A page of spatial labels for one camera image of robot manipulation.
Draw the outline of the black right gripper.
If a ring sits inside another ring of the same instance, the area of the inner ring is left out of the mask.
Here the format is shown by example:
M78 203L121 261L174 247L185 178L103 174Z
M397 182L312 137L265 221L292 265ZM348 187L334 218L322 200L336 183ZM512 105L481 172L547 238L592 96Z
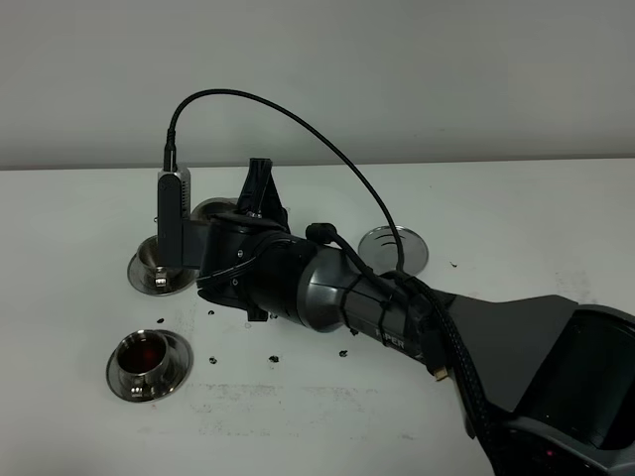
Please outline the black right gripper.
M234 212L218 212L210 220L184 227L184 254L196 264L200 298L247 312L250 321L266 321L244 290L256 266L256 247L272 235L289 233L288 212L282 205L270 159L252 158Z

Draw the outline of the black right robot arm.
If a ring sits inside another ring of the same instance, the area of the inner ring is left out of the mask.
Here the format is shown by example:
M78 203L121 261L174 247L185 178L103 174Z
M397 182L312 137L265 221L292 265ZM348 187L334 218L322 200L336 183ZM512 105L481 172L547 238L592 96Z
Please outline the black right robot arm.
M498 475L634 471L634 318L544 296L492 302L379 273L329 223L289 230L267 160L236 205L185 219L182 261L199 295L252 320L346 327L454 381L468 434Z

